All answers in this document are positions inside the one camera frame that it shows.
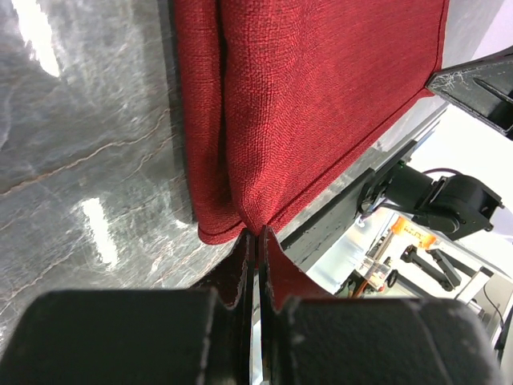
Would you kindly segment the dark red cloth napkin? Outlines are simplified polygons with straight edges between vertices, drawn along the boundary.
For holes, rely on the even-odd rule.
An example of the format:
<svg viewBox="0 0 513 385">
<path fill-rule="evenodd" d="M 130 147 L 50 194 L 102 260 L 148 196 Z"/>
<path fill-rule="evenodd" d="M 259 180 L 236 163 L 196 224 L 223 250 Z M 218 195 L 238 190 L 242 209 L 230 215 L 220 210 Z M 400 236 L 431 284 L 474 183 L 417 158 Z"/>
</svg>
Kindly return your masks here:
<svg viewBox="0 0 513 385">
<path fill-rule="evenodd" d="M 418 100 L 446 1 L 176 1 L 201 241 L 283 229 Z"/>
</svg>

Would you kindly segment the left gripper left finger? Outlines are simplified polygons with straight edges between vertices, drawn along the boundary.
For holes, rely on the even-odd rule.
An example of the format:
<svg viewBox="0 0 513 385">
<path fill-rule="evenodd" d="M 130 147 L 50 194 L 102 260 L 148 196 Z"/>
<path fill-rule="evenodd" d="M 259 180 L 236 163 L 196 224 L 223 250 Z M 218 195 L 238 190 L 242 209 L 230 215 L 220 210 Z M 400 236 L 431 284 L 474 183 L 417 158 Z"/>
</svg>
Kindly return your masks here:
<svg viewBox="0 0 513 385">
<path fill-rule="evenodd" d="M 59 290 L 26 309 L 4 384 L 247 384 L 255 238 L 184 290 Z"/>
</svg>

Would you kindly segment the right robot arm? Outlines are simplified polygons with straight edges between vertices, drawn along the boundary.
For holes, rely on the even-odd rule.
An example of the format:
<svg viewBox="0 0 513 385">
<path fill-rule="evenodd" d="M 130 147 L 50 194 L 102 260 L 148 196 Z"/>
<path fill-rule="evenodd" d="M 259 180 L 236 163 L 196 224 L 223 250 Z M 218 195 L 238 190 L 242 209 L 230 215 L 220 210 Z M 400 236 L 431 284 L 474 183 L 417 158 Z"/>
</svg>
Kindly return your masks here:
<svg viewBox="0 0 513 385">
<path fill-rule="evenodd" d="M 511 48 L 438 71 L 426 87 L 504 138 L 512 138 Z M 393 160 L 364 185 L 357 202 L 362 217 L 380 208 L 392 209 L 452 241 L 479 231 L 512 239 L 512 211 L 491 188 L 460 172 L 433 180 L 428 172 Z"/>
</svg>

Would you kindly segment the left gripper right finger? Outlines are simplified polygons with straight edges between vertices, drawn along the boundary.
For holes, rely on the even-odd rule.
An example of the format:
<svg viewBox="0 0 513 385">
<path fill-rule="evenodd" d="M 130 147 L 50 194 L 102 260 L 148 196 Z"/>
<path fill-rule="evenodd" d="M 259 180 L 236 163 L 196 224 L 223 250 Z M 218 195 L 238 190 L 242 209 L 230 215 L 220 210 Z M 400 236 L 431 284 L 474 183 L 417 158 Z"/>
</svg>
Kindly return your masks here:
<svg viewBox="0 0 513 385">
<path fill-rule="evenodd" d="M 271 384 L 498 384 L 477 316 L 441 298 L 333 296 L 258 237 L 261 353 Z"/>
</svg>

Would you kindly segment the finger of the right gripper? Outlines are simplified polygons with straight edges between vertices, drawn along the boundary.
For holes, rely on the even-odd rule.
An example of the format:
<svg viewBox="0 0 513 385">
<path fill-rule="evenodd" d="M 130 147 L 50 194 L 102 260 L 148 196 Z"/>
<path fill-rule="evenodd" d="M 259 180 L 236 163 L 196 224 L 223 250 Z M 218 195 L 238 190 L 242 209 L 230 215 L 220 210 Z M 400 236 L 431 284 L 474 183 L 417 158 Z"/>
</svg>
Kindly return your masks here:
<svg viewBox="0 0 513 385">
<path fill-rule="evenodd" d="M 486 57 L 435 72 L 426 88 L 512 139 L 512 57 Z"/>
</svg>

